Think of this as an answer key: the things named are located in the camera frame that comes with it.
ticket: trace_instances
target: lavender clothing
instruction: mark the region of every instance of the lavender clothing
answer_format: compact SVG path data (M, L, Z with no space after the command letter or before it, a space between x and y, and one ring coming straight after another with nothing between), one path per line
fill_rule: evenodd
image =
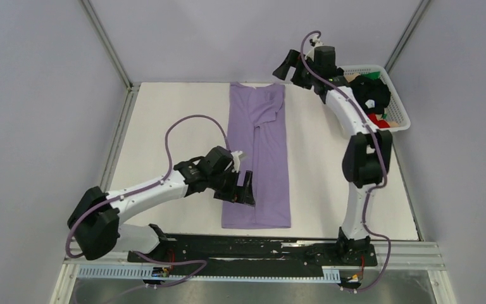
M232 151L247 154L239 185L245 170L252 170L256 206L223 202L223 228L291 227L284 89L282 84L257 88L230 84L228 143Z

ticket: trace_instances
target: white plastic basket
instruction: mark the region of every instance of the white plastic basket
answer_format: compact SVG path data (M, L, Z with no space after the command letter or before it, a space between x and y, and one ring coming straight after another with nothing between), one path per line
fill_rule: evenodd
M390 77L384 68L378 65L346 65L341 66L344 69L345 75L350 75L354 73L367 74L373 72L380 72L379 78L384 84L389 87L390 90L390 104L385 110L387 113L387 118L385 120L391 122L397 122L399 127L387 128L384 130L389 130L391 132L397 132L402 130L407 130L411 126L411 120L407 116L407 112L401 103L401 99L397 95L396 89L390 80Z

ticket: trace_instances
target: gray wall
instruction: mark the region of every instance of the gray wall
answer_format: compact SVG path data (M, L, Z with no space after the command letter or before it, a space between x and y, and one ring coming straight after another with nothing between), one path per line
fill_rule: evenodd
M92 0L129 77L267 81L305 34L342 65L387 62L420 0Z
M395 140L423 232L459 302L486 303L486 1L434 1L392 80L412 121Z
M78 1L0 0L0 304L49 300L124 91Z

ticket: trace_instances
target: floor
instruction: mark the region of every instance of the floor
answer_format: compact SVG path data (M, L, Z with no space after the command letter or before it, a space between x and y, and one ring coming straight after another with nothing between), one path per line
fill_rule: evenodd
M110 189L132 186L166 172L164 136L179 118L205 114L226 128L228 90L226 83L143 83ZM313 92L286 85L285 106L291 228L222 229L221 202L213 199L211 191L164 203L127 223L154 223L171 233L336 238L347 206L347 182L341 170L347 139L333 112ZM219 130L200 118L182 123L170 135L175 163L205 155L217 145L223 145ZM378 190L369 224L373 231L391 239L418 239L395 155L389 185Z

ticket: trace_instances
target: robotic arm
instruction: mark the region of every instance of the robotic arm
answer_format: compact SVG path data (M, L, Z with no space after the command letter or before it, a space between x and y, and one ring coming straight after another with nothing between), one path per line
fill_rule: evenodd
M112 250L151 252L166 240L156 225L134 226L124 224L140 212L166 201L200 193L207 188L215 191L213 197L232 203L254 206L252 171L247 171L242 186L238 186L239 165L245 154L229 152L217 146L206 156L199 156L176 164L170 176L163 176L142 184L103 193L99 187L90 188L68 219L72 228L77 219L100 202L112 202L86 217L77 227L74 237L87 260L103 257ZM145 187L159 183L155 187Z
M313 88L323 104L336 114L344 131L350 135L342 160L342 171L349 182L347 213L340 227L335 250L344 261L349 257L353 260L359 257L361 252L367 253L372 249L370 235L364 227L363 219L365 216L369 218L375 196L370 189L376 187L384 178L376 149L379 150L385 171L388 173L392 134L390 131L380 130L372 123L357 102L347 100L349 98L355 101L356 98L344 77L343 69L335 64L335 48L323 45L318 35L310 39L310 44L313 48L306 55L294 49L290 50L273 75L285 80L290 68L294 67L291 82L304 89Z

